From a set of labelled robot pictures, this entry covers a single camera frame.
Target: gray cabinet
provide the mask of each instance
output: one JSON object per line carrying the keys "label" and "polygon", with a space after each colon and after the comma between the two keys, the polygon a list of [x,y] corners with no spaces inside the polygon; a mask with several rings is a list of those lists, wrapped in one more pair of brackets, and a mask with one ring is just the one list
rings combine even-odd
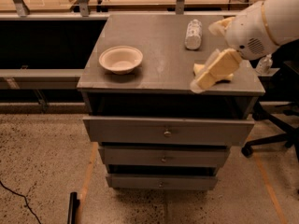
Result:
{"label": "gray cabinet", "polygon": [[[187,24],[203,23],[203,44],[184,48]],[[213,189],[230,147],[242,146],[254,121],[248,115],[263,86],[244,61],[230,83],[201,94],[189,89],[194,63],[225,42],[207,27],[220,16],[110,16],[78,83],[90,116],[83,119],[99,144],[107,183],[126,189]],[[142,65],[118,76],[98,65],[113,46],[143,52]]]}

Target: office chair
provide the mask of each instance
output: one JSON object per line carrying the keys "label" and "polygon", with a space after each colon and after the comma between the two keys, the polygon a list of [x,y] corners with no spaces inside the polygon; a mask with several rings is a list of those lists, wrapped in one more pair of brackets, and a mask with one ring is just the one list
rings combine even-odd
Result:
{"label": "office chair", "polygon": [[[299,112],[297,110],[294,110],[295,107],[299,108],[299,59],[298,61],[285,62],[281,66],[278,76],[283,77],[283,82],[284,82],[283,84],[281,83],[278,84],[280,91],[282,92],[285,91],[285,93],[288,93],[291,96],[291,100],[292,100],[290,104],[290,107],[292,109],[285,110],[284,114],[287,116],[288,115],[299,116]],[[293,128],[288,123],[271,115],[269,112],[263,109],[260,101],[258,101],[253,107],[252,117],[255,120],[268,119],[272,123],[277,125],[285,133],[247,142],[242,148],[242,153],[245,157],[249,157],[252,154],[253,146],[260,146],[260,145],[286,141],[285,147],[287,148],[290,148],[292,146],[295,147],[297,159],[299,161],[299,127]]]}

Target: cabinet top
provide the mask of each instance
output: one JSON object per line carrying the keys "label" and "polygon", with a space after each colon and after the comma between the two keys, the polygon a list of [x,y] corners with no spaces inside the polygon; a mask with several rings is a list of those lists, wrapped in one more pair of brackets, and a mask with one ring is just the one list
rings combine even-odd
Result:
{"label": "cabinet top", "polygon": [[[188,23],[203,24],[201,47],[185,48]],[[193,65],[204,64],[215,50],[227,48],[225,40],[207,27],[222,16],[214,15],[111,15],[100,34],[79,80],[81,91],[192,93]],[[99,56],[116,46],[135,47],[143,53],[142,64],[132,73],[115,75],[99,65]],[[263,95],[264,89],[248,61],[243,61],[232,82],[219,83],[202,94]]]}

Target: drawer handle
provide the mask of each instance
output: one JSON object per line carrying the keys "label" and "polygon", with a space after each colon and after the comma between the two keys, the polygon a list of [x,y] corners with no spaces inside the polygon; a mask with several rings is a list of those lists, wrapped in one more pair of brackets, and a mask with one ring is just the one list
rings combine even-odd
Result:
{"label": "drawer handle", "polygon": [[166,163],[166,161],[167,161],[166,156],[163,156],[163,157],[161,158],[161,162]]}
{"label": "drawer handle", "polygon": [[171,137],[171,132],[168,131],[168,130],[165,130],[165,132],[164,132],[164,137],[166,137],[166,138]]}

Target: black cable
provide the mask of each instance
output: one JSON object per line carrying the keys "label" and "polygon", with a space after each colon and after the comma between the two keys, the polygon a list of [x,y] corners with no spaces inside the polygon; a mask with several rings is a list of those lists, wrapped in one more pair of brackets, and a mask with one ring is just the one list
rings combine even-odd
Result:
{"label": "black cable", "polygon": [[232,0],[228,0],[227,10],[230,10],[230,9],[231,9],[231,1],[232,1]]}
{"label": "black cable", "polygon": [[15,194],[15,195],[17,195],[17,196],[23,197],[23,198],[25,199],[26,206],[28,207],[29,211],[36,217],[36,220],[38,221],[38,223],[41,224],[41,222],[40,222],[40,220],[38,219],[37,215],[34,213],[34,211],[33,211],[33,210],[31,209],[31,207],[29,206],[29,203],[28,203],[28,201],[27,201],[26,196],[21,195],[21,194],[15,192],[15,191],[13,191],[12,189],[9,189],[9,188],[6,187],[1,181],[0,181],[0,184],[1,184],[1,186],[2,186],[4,189],[9,190],[11,193],[13,193],[13,194]]}

